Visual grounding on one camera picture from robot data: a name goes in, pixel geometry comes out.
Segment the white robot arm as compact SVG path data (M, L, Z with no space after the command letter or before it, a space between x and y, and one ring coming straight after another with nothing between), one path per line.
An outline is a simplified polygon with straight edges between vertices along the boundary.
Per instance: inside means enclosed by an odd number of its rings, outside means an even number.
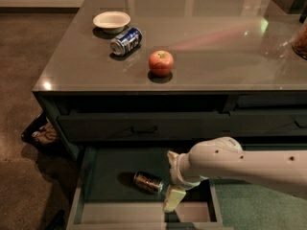
M171 184L163 211L175 211L203 180L235 179L307 198L306 150L244 150L231 137L199 142L186 153L168 151Z

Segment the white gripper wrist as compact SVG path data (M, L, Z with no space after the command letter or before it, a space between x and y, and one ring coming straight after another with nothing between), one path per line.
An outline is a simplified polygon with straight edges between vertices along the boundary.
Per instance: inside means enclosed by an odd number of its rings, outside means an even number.
M184 154L178 154L174 151L169 150L167 152L168 161L170 164L170 178L171 182L174 185L169 185L166 192L166 197L164 199L163 211L165 213L173 212L180 202L186 196L185 190L191 190L199 186L201 183L190 182L186 180L180 171L180 161L182 160Z

